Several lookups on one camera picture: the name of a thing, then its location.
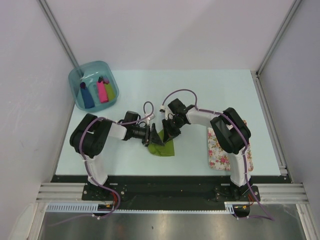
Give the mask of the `green paper napkin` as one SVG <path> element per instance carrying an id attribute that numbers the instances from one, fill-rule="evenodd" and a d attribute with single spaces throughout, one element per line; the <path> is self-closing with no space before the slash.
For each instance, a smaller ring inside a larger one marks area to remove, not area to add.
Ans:
<path id="1" fill-rule="evenodd" d="M 164 145 L 159 145 L 158 143 L 164 138 L 164 130 L 159 131 L 157 134 L 158 136 L 152 136 L 151 143 L 147 146 L 149 153 L 157 157 L 174 157 L 174 141 L 170 140 Z"/>

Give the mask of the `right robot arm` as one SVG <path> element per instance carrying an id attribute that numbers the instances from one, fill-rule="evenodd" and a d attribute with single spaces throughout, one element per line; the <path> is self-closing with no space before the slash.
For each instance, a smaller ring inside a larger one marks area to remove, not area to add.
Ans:
<path id="1" fill-rule="evenodd" d="M 246 184 L 251 176 L 246 160 L 251 132 L 237 111 L 229 107 L 223 112 L 185 106 L 179 99 L 173 100 L 167 107 L 162 105 L 160 112 L 165 114 L 162 120 L 163 142 L 166 143 L 181 134 L 185 125 L 201 125 L 211 128 L 223 151 L 228 153 L 230 161 L 231 196 L 242 201 L 249 194 Z"/>

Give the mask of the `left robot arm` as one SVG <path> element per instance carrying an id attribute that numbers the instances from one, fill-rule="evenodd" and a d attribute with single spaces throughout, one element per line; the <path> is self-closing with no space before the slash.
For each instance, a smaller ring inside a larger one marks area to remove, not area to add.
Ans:
<path id="1" fill-rule="evenodd" d="M 111 188 L 105 184 L 108 173 L 100 160 L 108 137 L 122 141 L 140 139 L 145 147 L 165 145 L 156 131 L 156 125 L 145 123 L 140 126 L 140 120 L 140 115 L 134 111 L 127 111 L 119 122 L 87 113 L 71 134 L 69 144 L 82 156 L 88 181 L 95 185 L 93 194 L 98 199 L 105 200 L 111 193 Z"/>

